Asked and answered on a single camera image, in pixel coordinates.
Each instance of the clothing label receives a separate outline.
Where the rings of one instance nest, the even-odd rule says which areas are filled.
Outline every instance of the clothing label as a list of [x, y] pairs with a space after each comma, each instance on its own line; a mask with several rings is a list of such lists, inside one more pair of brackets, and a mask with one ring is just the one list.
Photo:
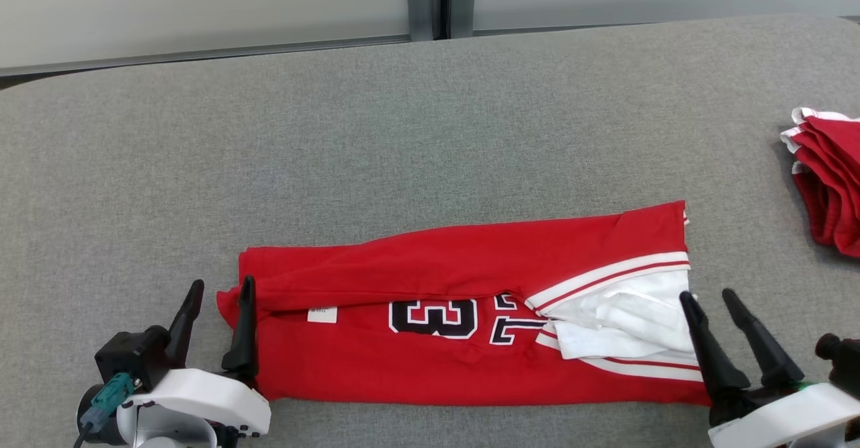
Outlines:
[[308, 322], [337, 323], [337, 307], [311, 308], [308, 310]]

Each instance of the gray fabric surface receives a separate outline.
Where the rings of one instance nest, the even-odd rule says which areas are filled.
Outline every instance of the gray fabric surface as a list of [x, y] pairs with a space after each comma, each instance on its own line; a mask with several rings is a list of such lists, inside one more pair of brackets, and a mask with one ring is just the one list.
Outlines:
[[[4, 90], [3, 446], [71, 445], [95, 350], [169, 322], [197, 277], [209, 290], [189, 365], [216, 369], [230, 331], [214, 292], [234, 285], [249, 245], [676, 198], [692, 221], [692, 288], [729, 355], [758, 377], [724, 287], [823, 380], [814, 342], [860, 335], [860, 276], [809, 239], [777, 133], [796, 105], [860, 115], [858, 86], [858, 26], [777, 16], [133, 66]], [[706, 410], [683, 405], [282, 400], [271, 435], [246, 446], [706, 446], [706, 429]]]

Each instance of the black cable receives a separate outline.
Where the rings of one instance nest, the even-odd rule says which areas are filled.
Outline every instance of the black cable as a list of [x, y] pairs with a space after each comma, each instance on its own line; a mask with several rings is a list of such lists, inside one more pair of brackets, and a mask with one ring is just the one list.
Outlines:
[[83, 445], [83, 439], [87, 438], [87, 435], [89, 435], [89, 430], [91, 430], [91, 429], [93, 429], [92, 423], [84, 424], [82, 429], [81, 429], [81, 434], [77, 435], [77, 440], [75, 441], [75, 444], [71, 448], [81, 448], [81, 446]]

